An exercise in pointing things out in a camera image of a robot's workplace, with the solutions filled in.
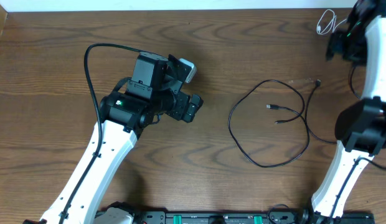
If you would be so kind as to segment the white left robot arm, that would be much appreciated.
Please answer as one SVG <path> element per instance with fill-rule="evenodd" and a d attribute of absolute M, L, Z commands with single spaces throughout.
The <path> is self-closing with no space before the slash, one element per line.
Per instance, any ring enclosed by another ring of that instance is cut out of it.
<path fill-rule="evenodd" d="M 181 91 L 197 71 L 183 58 L 140 52 L 133 76 L 121 79 L 95 103 L 98 116 L 90 142 L 66 186 L 39 223 L 133 223 L 134 213 L 120 204 L 101 211 L 99 205 L 116 171 L 143 129 L 162 114 L 193 121 L 203 100 Z"/>

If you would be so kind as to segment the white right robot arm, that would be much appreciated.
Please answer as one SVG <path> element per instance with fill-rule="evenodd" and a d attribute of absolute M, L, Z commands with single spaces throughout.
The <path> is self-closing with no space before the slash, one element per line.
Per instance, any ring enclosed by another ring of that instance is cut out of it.
<path fill-rule="evenodd" d="M 386 0 L 357 1 L 347 23 L 346 30 L 331 34 L 326 58 L 341 54 L 365 66 L 364 89 L 337 118 L 336 153 L 311 197 L 307 223 L 369 221 L 369 214 L 344 214 L 344 205 L 362 171 L 386 148 Z"/>

